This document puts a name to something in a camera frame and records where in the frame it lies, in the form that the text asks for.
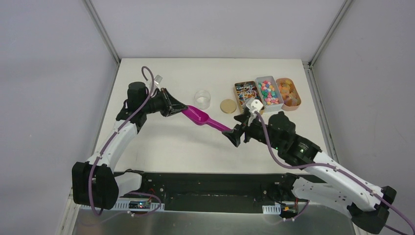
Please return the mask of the clear plastic jar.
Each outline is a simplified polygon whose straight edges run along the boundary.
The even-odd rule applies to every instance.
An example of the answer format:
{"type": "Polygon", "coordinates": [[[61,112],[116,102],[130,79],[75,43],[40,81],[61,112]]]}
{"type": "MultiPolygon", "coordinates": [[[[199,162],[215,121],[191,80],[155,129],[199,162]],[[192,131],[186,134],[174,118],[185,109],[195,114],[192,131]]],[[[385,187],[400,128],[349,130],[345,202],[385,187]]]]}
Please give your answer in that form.
{"type": "Polygon", "coordinates": [[[210,107],[211,96],[208,91],[200,90],[194,95],[195,106],[200,110],[206,110],[210,107]]]}

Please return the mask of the gold jar lid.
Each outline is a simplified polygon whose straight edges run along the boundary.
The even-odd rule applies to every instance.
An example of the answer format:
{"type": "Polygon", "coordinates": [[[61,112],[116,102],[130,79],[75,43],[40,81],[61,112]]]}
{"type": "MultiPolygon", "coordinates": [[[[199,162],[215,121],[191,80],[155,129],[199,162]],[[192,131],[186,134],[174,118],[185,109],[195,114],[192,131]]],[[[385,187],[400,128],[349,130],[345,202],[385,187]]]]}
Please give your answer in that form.
{"type": "Polygon", "coordinates": [[[220,103],[220,109],[225,114],[232,114],[236,111],[237,105],[232,99],[224,99],[220,103]]]}

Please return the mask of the right aluminium frame post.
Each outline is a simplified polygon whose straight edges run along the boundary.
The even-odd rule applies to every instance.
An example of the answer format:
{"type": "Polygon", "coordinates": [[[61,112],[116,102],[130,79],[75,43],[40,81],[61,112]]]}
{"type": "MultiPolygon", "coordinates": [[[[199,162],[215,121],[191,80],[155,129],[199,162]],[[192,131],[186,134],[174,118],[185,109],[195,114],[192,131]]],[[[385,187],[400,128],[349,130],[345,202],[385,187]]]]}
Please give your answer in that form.
{"type": "Polygon", "coordinates": [[[317,63],[319,57],[322,55],[325,48],[329,45],[330,40],[334,36],[337,28],[342,23],[343,18],[348,13],[349,9],[354,4],[355,0],[344,0],[339,11],[337,12],[336,16],[334,17],[332,23],[330,24],[327,32],[325,33],[323,39],[321,40],[320,44],[318,45],[315,53],[313,54],[312,58],[308,62],[308,65],[310,68],[313,68],[313,66],[317,63]]]}

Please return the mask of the orange tray of gummies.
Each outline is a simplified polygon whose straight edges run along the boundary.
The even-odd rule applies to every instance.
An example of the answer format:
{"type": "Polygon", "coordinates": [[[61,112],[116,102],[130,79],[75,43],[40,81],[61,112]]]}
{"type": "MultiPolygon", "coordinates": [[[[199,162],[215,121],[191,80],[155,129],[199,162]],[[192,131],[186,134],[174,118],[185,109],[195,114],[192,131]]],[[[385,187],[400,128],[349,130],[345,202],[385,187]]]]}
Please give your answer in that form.
{"type": "Polygon", "coordinates": [[[294,82],[290,78],[279,78],[276,80],[279,92],[282,97],[282,109],[295,111],[301,105],[301,98],[294,82]]]}

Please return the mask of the left aluminium frame post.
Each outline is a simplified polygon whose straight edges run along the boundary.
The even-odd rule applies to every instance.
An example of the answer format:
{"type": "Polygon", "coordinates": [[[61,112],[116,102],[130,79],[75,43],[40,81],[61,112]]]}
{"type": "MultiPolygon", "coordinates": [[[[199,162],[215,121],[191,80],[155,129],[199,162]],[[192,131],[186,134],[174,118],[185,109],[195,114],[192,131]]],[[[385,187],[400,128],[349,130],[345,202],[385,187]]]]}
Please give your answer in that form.
{"type": "Polygon", "coordinates": [[[82,0],[88,14],[91,17],[91,20],[93,24],[95,25],[95,28],[97,29],[103,43],[105,44],[107,50],[109,51],[112,59],[117,64],[117,66],[120,65],[121,58],[110,38],[109,33],[107,32],[104,23],[102,22],[100,15],[93,3],[92,0],[82,0]]]}

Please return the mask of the magenta plastic scoop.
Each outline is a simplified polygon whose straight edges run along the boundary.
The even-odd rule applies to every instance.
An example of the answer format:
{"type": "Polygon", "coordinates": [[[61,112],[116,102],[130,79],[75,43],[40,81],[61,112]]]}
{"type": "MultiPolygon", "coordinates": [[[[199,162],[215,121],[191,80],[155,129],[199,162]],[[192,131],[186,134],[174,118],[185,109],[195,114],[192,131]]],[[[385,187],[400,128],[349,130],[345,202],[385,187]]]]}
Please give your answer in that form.
{"type": "Polygon", "coordinates": [[[199,126],[207,125],[220,132],[231,130],[227,126],[217,122],[216,120],[213,120],[206,112],[194,106],[188,105],[187,109],[182,110],[181,113],[184,114],[188,119],[190,119],[196,125],[199,125],[199,126]]]}

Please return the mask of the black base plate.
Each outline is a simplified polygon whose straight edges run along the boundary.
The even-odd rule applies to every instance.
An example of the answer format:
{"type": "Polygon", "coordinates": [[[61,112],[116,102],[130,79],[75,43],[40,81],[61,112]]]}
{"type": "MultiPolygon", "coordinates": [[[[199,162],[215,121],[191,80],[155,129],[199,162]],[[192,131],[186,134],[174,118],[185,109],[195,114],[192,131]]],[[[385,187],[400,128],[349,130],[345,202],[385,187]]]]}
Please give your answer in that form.
{"type": "Polygon", "coordinates": [[[263,206],[294,201],[288,188],[295,174],[200,174],[138,172],[137,192],[161,199],[166,211],[262,213],[263,206]]]}

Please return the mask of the aluminium frame post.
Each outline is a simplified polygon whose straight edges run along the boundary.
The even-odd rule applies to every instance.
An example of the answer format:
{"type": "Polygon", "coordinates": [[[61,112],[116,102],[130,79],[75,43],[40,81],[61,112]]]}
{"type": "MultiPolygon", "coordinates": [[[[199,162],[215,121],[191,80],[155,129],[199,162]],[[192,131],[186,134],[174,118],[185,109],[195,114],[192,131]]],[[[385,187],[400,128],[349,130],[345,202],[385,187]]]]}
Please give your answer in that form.
{"type": "Polygon", "coordinates": [[[342,23],[343,18],[348,13],[349,9],[354,4],[355,0],[344,0],[339,11],[337,12],[336,16],[334,17],[332,23],[330,24],[327,32],[325,33],[323,39],[321,40],[320,44],[318,45],[315,53],[313,54],[312,58],[308,62],[308,65],[310,68],[313,68],[313,66],[317,63],[319,57],[322,55],[325,48],[329,45],[330,40],[334,36],[337,28],[342,23]]]}
{"type": "Polygon", "coordinates": [[[91,20],[93,24],[95,25],[95,28],[97,29],[103,43],[105,44],[107,50],[109,51],[112,59],[117,64],[117,66],[120,65],[121,58],[110,38],[109,33],[107,32],[104,23],[102,22],[100,15],[93,3],[92,0],[82,0],[88,14],[91,17],[91,20]]]}

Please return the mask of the gold tin of lollipops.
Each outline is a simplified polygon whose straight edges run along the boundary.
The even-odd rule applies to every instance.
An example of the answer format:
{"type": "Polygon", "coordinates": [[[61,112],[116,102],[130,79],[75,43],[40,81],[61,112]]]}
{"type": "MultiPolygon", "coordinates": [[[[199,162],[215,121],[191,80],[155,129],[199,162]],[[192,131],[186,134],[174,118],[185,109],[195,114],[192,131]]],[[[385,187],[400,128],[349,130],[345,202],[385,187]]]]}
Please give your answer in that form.
{"type": "Polygon", "coordinates": [[[259,92],[258,87],[254,81],[235,83],[233,91],[240,113],[243,113],[243,105],[249,98],[255,98],[262,102],[262,94],[259,92]]]}

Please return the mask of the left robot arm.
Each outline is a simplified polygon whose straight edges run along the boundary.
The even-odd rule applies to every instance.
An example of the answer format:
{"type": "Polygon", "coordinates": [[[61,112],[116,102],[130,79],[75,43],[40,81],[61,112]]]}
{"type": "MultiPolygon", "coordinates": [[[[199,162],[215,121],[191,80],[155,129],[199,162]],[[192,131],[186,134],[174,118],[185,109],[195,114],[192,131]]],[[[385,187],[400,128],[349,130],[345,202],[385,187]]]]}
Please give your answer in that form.
{"type": "Polygon", "coordinates": [[[143,82],[129,84],[127,99],[116,116],[113,132],[85,162],[72,167],[73,200],[79,205],[110,210],[118,198],[132,192],[137,198],[149,193],[149,185],[139,173],[115,175],[115,166],[129,143],[138,135],[147,115],[159,112],[169,117],[188,106],[175,99],[166,88],[157,89],[154,96],[143,82]]]}

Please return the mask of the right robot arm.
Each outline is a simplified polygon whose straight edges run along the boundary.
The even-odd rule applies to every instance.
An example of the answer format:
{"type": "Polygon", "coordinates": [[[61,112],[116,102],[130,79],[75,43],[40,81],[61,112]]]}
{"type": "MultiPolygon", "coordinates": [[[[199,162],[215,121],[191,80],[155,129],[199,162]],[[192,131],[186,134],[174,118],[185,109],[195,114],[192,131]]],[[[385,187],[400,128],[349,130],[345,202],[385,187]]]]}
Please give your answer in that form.
{"type": "Polygon", "coordinates": [[[250,113],[235,116],[239,124],[223,132],[234,146],[240,145],[241,137],[244,142],[254,139],[264,143],[280,166],[304,170],[330,185],[318,186],[293,175],[278,186],[281,199],[289,201],[296,197],[317,202],[344,214],[360,229],[380,234],[396,196],[393,188],[376,186],[341,166],[318,145],[296,134],[296,125],[283,111],[270,116],[268,124],[261,116],[252,121],[250,117],[250,113]]]}

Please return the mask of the white box of colourful candies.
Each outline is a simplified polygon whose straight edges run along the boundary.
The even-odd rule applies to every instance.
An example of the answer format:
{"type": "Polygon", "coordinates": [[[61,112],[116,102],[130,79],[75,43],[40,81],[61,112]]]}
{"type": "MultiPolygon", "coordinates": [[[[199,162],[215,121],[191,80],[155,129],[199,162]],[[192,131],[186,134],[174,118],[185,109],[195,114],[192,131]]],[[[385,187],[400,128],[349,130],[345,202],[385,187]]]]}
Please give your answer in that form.
{"type": "Polygon", "coordinates": [[[255,82],[258,86],[259,95],[264,105],[264,112],[277,112],[282,109],[283,100],[272,76],[257,77],[255,82]]]}

